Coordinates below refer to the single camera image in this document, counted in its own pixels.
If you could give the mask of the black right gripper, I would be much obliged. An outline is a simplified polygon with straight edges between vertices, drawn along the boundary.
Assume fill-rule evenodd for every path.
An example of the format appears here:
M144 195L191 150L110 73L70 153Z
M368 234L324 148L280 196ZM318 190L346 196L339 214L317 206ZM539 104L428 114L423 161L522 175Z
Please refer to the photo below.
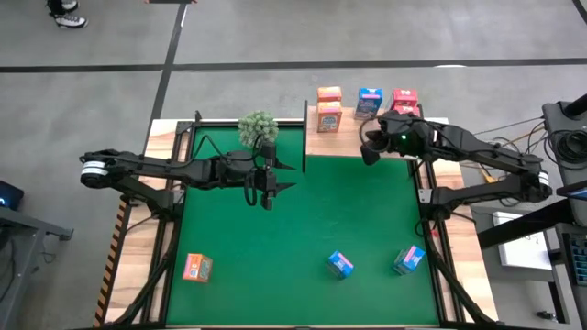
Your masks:
M434 129L425 119L387 111L361 123L361 157L367 166L379 161L382 153L425 159L433 136Z

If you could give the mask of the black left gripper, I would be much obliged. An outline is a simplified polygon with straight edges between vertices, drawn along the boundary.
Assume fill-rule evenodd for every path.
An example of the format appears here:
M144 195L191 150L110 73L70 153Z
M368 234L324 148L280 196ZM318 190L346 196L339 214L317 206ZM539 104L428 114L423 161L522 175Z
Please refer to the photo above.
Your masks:
M294 186L293 182L277 183L272 168L293 170L294 167L276 159L276 146L273 142L263 142L250 157L252 163L245 177L245 200L248 206L258 201L257 191L261 191L260 206L266 211L272 209L272 199L276 194Z

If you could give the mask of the blue Rice Krispies cereal box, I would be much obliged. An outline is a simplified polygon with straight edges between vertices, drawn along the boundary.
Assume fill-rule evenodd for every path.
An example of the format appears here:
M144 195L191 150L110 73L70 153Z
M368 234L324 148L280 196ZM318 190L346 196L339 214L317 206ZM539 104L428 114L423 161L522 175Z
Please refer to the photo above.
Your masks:
M358 119L369 119L377 116L382 100L382 89L359 88L358 103L354 116Z
M425 257L426 252L415 245L401 250L393 263L393 269L399 274L405 275L416 270L419 263Z
M327 258L327 266L340 279L346 279L354 270L354 265L338 250Z

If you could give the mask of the orange Mini Wheats cereal box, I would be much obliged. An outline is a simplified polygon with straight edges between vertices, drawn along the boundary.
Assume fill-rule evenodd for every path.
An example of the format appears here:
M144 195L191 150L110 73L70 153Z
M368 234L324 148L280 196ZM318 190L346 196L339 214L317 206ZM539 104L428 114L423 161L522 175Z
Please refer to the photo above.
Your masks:
M337 133L342 116L340 102L320 102L316 107L317 111L317 132Z
M316 95L319 103L342 101L342 89L340 86L318 87Z
M213 260L206 255L188 253L183 271L187 281L208 282L213 267Z

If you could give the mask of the wooden shelf board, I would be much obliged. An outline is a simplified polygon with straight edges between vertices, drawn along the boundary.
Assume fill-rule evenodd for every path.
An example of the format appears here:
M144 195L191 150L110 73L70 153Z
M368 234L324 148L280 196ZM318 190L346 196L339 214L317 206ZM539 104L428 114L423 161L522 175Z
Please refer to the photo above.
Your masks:
M307 107L305 130L305 154L307 156L351 157L361 159L361 140L359 138L361 120L354 117L354 109L342 108L341 124L338 132L317 132L317 110Z

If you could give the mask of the green plant in white pot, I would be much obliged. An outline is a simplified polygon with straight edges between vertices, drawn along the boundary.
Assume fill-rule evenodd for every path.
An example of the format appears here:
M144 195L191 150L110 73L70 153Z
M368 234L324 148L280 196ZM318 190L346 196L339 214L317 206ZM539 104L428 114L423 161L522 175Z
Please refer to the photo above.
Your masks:
M279 128L274 118L267 112L255 111L238 121L239 141L250 149L258 148L263 142L274 142Z

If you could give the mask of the green table mat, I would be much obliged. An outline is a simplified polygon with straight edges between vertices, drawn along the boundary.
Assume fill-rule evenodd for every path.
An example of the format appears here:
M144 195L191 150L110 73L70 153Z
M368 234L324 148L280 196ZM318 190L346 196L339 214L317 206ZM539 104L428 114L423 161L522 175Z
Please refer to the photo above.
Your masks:
M422 247L415 183L405 161L307 157L303 132L280 132L278 170L294 186L272 209L242 189L187 193L167 321L171 325L436 325L429 267L401 275L401 250ZM346 279L327 266L340 251ZM208 282L184 280L188 253L213 260Z

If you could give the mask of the black stand beam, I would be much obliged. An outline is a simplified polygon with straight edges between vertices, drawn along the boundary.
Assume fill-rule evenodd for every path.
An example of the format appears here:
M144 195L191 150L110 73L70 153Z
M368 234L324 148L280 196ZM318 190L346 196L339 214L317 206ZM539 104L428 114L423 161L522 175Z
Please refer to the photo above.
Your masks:
M514 220L484 230L477 235L481 249L508 243L518 238L554 228L559 236L587 236L587 227L577 225L568 200L547 205Z

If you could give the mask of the black equipment stand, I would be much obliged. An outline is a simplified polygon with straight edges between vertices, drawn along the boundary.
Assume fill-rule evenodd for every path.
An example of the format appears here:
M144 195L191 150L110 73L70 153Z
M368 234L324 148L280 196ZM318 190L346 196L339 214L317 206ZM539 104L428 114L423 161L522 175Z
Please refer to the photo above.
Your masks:
M543 104L545 152L564 185L587 180L587 93L572 102Z

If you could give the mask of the white paper sheet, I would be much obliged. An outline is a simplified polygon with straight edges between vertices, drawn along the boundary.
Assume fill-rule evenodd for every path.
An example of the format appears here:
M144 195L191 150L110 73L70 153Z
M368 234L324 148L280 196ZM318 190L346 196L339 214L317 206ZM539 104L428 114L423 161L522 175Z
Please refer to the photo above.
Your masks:
M503 266L532 270L552 270L543 232L523 236L498 246Z

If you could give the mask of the dark tablet screen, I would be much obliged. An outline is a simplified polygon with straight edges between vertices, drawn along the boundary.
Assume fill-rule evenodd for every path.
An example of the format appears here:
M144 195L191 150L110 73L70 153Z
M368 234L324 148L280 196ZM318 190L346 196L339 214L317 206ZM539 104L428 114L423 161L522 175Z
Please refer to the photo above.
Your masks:
M587 202L587 180L562 186L557 189L557 195Z

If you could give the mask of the black keyboard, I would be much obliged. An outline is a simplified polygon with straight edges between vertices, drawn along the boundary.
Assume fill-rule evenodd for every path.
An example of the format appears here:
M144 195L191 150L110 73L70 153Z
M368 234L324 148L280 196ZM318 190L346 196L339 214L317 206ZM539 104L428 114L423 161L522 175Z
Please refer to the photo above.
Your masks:
M587 287L587 236L564 234L562 246L570 267L573 283Z

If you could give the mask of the grey metal desk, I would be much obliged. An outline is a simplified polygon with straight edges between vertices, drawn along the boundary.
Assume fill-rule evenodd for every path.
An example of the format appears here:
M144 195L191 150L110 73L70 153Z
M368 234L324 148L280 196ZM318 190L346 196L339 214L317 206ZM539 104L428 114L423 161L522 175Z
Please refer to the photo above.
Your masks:
M0 330L16 321L45 237L72 238L72 229L0 207Z

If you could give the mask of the person's shoe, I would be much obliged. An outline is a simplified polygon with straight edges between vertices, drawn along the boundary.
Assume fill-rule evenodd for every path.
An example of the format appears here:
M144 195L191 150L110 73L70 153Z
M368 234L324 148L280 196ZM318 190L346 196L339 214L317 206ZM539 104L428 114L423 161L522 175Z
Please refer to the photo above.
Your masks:
M53 15L64 15L79 7L77 0L46 0L46 6Z
M72 14L55 15L53 19L59 28L80 29L88 25L86 18Z

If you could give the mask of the black device with blue light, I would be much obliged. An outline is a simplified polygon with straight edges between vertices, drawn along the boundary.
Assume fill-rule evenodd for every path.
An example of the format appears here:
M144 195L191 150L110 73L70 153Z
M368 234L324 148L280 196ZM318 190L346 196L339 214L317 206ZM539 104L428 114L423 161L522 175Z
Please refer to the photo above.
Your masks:
M0 181L0 207L17 211L24 197L24 192L10 183Z

